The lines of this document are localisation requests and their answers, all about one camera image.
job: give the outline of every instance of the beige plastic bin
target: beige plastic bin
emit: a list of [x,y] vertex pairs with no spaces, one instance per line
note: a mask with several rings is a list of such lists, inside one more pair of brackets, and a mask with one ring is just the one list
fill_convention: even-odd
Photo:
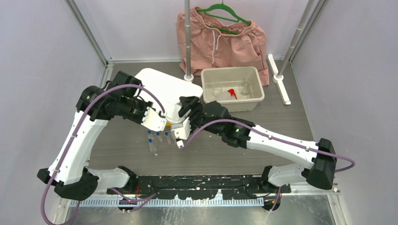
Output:
[[[219,82],[222,91],[234,89],[237,100],[219,101],[229,112],[253,110],[258,102],[264,100],[264,91],[260,82],[259,72],[256,67],[226,67],[202,70],[203,100],[205,103],[215,101],[213,96],[214,83]],[[248,95],[242,95],[240,87],[246,79],[251,88]]]

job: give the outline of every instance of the vial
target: vial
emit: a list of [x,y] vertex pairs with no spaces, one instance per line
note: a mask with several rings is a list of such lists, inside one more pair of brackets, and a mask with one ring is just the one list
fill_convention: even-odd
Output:
[[153,140],[153,135],[150,130],[148,130],[148,134],[149,134],[149,138],[151,138]]
[[163,140],[162,140],[162,137],[161,137],[161,134],[160,134],[159,132],[156,133],[156,136],[158,136],[160,142],[163,141]]
[[152,139],[149,138],[148,141],[149,141],[149,150],[150,150],[151,152],[156,151],[156,147],[155,147],[155,145],[153,144]]
[[170,136],[168,135],[168,132],[164,133],[166,135],[167,143],[171,144]]

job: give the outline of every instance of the metal frame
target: metal frame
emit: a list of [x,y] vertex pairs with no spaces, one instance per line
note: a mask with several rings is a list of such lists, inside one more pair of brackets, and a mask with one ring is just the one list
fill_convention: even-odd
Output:
[[[302,35],[300,36],[294,51],[292,52],[291,57],[289,57],[289,62],[293,62],[298,51],[300,50],[305,38],[307,37],[309,31],[312,29],[314,26],[315,22],[319,18],[319,15],[321,14],[323,8],[327,4],[329,0],[319,0],[314,11],[312,12],[306,27],[304,28],[304,31]],[[79,22],[79,25],[81,26],[84,34],[87,36],[90,44],[93,46],[95,52],[98,54],[98,57],[102,61],[102,63],[105,65],[104,73],[101,77],[101,80],[99,82],[100,86],[105,85],[106,80],[110,79],[110,76],[112,74],[114,62],[112,61],[112,58],[107,51],[104,43],[102,40],[98,40],[94,37],[93,31],[98,31],[96,30],[94,24],[91,22],[89,25],[87,23],[87,13],[85,13],[85,18],[83,17],[82,10],[86,10],[84,8],[84,3],[80,2],[79,0],[65,0],[67,5],[69,6],[71,12],[74,14],[76,20]],[[177,61],[177,60],[157,60],[157,61]],[[153,62],[153,60],[132,60],[132,61],[118,61],[118,63],[133,63],[133,62]],[[335,222],[337,225],[346,225],[346,220],[344,217],[344,213],[342,211],[342,207],[340,205],[341,199],[339,198],[340,191],[325,191],[325,190],[320,190],[315,187],[312,187],[306,183],[299,183],[299,184],[291,184],[291,189],[292,192],[284,195],[327,195],[328,200],[332,209],[333,216],[335,218]],[[93,194],[93,197],[103,197],[106,193],[99,192]],[[56,211],[56,214],[54,215],[53,222],[56,224],[60,224],[65,222],[66,216],[69,210],[69,207],[71,207],[72,201],[68,199],[62,199],[58,197],[58,209]]]
[[192,81],[193,75],[191,74],[191,21],[190,21],[190,0],[185,0],[185,71],[184,79]]
[[290,58],[289,58],[289,62],[293,62],[294,59],[296,58],[301,46],[304,43],[304,40],[306,39],[308,33],[312,30],[312,28],[314,27],[316,21],[318,20],[319,16],[321,15],[321,13],[323,12],[323,9],[325,8],[326,4],[329,2],[329,0],[319,0],[318,3],[316,4],[308,22],[306,27],[304,28],[300,39],[298,40],[295,49],[293,50],[293,53],[291,54]]
[[286,88],[283,84],[283,71],[285,70],[286,66],[290,62],[289,61],[290,57],[291,57],[294,49],[296,48],[296,45],[297,45],[300,37],[302,36],[301,34],[302,34],[303,29],[307,26],[306,22],[307,22],[309,15],[311,15],[314,2],[315,2],[315,0],[308,0],[306,8],[304,9],[303,15],[301,16],[300,23],[298,24],[298,26],[296,28],[296,32],[294,33],[294,36],[291,40],[289,48],[288,48],[288,50],[285,54],[285,57],[283,59],[281,69],[278,70],[278,68],[276,67],[274,57],[272,54],[268,54],[268,56],[267,56],[267,60],[270,64],[270,69],[272,72],[272,81],[274,83],[276,83],[279,93],[281,94],[282,102],[285,105],[290,105],[291,101],[289,99],[289,95],[286,91]]
[[73,15],[75,16],[77,22],[79,23],[80,27],[82,28],[84,34],[86,35],[86,37],[88,38],[90,44],[92,45],[92,47],[94,48],[95,52],[97,53],[99,59],[102,61],[102,63],[104,65],[108,64],[108,60],[106,59],[103,50],[101,49],[101,47],[98,45],[97,40],[95,39],[91,28],[89,27],[89,25],[87,24],[86,20],[84,19],[82,13],[81,13],[81,5],[82,3],[80,3],[80,8],[77,6],[75,0],[65,0],[66,4],[69,6],[71,12],[73,13]]
[[[346,225],[344,213],[342,211],[342,207],[340,205],[340,198],[341,195],[337,184],[334,184],[333,190],[321,190],[316,187],[313,187],[307,183],[297,183],[291,184],[291,193],[283,194],[284,196],[295,196],[295,195],[327,195],[330,207],[332,209],[333,217],[336,221],[336,225]],[[114,200],[115,195],[107,195],[105,192],[96,192],[94,193],[89,199],[87,199],[85,204],[82,207],[98,207],[99,204],[101,207],[115,207]],[[221,193],[218,193],[216,196],[216,201],[221,202],[220,197],[222,197]],[[66,216],[68,214],[69,207],[74,207],[76,202],[68,199],[59,199],[59,207],[54,217],[54,222],[57,224],[64,223],[66,220]],[[173,205],[172,201],[160,201],[157,199],[150,200],[147,207],[170,207]],[[247,201],[247,202],[239,202],[239,201],[230,201],[224,202],[224,206],[252,206],[253,204],[258,204],[256,201]],[[200,204],[190,204],[189,206],[197,206],[200,207]]]
[[[119,201],[123,197],[117,195],[102,195],[91,196],[89,199],[82,201],[80,207],[125,207],[133,208],[142,205],[143,202],[138,202],[136,205],[120,204]],[[76,207],[78,201],[72,201],[70,207]],[[263,206],[264,199],[241,199],[241,200],[223,200],[222,196],[216,195],[214,199],[192,200],[187,198],[185,200],[178,199],[151,199],[142,207],[244,207],[244,206]]]

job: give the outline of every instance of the gray tabletop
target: gray tabletop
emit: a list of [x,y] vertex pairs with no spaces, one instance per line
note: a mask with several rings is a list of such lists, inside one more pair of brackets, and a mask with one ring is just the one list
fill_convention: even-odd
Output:
[[[112,77],[119,71],[136,75],[143,68],[153,68],[183,78],[178,62],[118,63]],[[200,77],[194,83],[201,86]],[[264,87],[265,98],[249,112],[231,115],[249,120],[271,131],[312,141],[313,136],[290,66],[284,72],[284,85],[291,105],[283,105],[275,83]],[[221,138],[201,132],[188,150],[176,146],[149,150],[147,129],[122,118],[112,119],[99,135],[91,153],[90,168],[112,169],[126,166],[138,175],[199,175],[199,174],[261,174],[267,165],[286,165],[291,161],[258,150],[233,148]]]

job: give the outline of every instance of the white pole base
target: white pole base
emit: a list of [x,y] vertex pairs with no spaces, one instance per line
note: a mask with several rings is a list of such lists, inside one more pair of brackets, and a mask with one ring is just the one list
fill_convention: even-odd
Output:
[[291,101],[289,99],[289,96],[287,95],[285,85],[283,84],[283,75],[274,75],[274,77],[272,77],[272,81],[274,81],[274,83],[276,83],[276,85],[278,86],[279,94],[281,94],[283,104],[290,105]]
[[184,75],[184,80],[188,81],[188,82],[192,82],[193,81],[193,75],[191,74],[190,76],[188,76],[187,74]]
[[281,98],[283,101],[283,104],[285,105],[290,105],[291,101],[289,99],[289,96],[287,95],[285,85],[283,84],[283,75],[278,75],[278,67],[276,67],[275,60],[272,54],[268,54],[267,56],[268,63],[270,65],[271,73],[273,75],[272,81],[276,83],[278,86],[279,93],[281,94]]

